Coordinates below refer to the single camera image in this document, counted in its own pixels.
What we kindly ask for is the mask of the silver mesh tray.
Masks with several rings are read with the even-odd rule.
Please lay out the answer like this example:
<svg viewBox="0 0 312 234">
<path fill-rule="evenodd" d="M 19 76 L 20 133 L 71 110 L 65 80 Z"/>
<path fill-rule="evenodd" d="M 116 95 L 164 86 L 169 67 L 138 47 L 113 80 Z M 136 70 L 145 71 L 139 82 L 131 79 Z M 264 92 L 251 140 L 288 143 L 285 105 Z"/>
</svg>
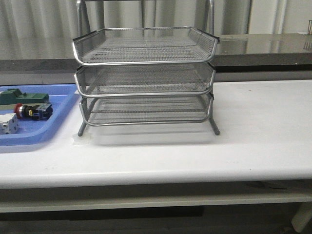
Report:
<svg viewBox="0 0 312 234">
<path fill-rule="evenodd" d="M 84 66 L 198 63 L 213 59 L 219 38 L 189 27 L 106 28 L 73 39 Z"/>
<path fill-rule="evenodd" d="M 216 71 L 208 63 L 85 66 L 75 73 L 86 98 L 201 95 L 212 90 Z"/>
<path fill-rule="evenodd" d="M 79 108 L 90 126 L 203 122 L 211 116 L 211 94 L 179 97 L 82 98 Z"/>
</svg>

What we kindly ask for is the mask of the red emergency stop button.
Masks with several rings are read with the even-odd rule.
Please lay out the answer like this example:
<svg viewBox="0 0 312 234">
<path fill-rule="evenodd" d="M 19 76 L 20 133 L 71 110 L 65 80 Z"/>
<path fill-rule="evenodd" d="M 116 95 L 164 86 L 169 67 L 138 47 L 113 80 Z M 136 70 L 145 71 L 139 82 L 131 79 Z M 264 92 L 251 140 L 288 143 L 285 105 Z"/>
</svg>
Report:
<svg viewBox="0 0 312 234">
<path fill-rule="evenodd" d="M 38 105 L 25 105 L 17 103 L 14 107 L 17 118 L 29 118 L 36 121 L 48 120 L 53 114 L 52 104 L 40 103 Z"/>
</svg>

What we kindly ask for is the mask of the blue plastic tray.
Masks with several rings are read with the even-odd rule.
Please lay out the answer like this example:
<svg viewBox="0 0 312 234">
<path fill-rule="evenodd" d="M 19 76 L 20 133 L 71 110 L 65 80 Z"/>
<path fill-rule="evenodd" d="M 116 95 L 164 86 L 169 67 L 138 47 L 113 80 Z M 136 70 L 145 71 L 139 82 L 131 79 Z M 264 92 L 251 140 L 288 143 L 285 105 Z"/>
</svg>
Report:
<svg viewBox="0 0 312 234">
<path fill-rule="evenodd" d="M 48 94 L 53 113 L 48 120 L 19 119 L 19 128 L 16 133 L 0 136 L 1 147 L 34 145 L 51 139 L 72 107 L 75 106 L 78 98 L 77 88 L 73 84 L 13 85 L 0 88 L 2 92 L 8 89 L 20 89 L 23 93 Z"/>
</svg>

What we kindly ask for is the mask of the dark back counter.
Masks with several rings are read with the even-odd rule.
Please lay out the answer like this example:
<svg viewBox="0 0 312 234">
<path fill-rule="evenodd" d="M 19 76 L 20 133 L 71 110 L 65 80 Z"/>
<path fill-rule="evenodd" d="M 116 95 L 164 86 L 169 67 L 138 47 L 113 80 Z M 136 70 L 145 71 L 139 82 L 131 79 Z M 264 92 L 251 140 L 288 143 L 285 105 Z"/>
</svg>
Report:
<svg viewBox="0 0 312 234">
<path fill-rule="evenodd" d="M 302 34 L 221 35 L 211 64 L 216 82 L 311 79 L 312 38 Z M 77 68 L 69 37 L 0 42 L 3 86 L 73 83 Z"/>
</svg>

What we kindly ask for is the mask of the green terminal block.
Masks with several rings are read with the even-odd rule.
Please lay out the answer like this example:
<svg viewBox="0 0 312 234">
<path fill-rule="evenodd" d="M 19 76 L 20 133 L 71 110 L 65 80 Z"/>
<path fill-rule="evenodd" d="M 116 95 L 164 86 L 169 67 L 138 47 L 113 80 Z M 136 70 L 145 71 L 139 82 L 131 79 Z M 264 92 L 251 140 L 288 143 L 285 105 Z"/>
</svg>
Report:
<svg viewBox="0 0 312 234">
<path fill-rule="evenodd" d="M 47 93 L 27 93 L 20 89 L 7 89 L 0 93 L 0 104 L 29 104 L 29 103 L 48 103 L 49 95 Z"/>
</svg>

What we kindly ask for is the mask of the white metal valve block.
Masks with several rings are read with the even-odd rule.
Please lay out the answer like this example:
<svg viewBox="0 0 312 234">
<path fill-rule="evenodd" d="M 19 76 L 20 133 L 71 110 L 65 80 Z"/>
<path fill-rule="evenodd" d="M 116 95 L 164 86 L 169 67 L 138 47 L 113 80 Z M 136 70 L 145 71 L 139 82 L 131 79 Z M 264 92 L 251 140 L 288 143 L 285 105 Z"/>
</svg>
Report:
<svg viewBox="0 0 312 234">
<path fill-rule="evenodd" d="M 19 130 L 19 120 L 15 113 L 1 114 L 0 134 L 15 134 Z"/>
</svg>

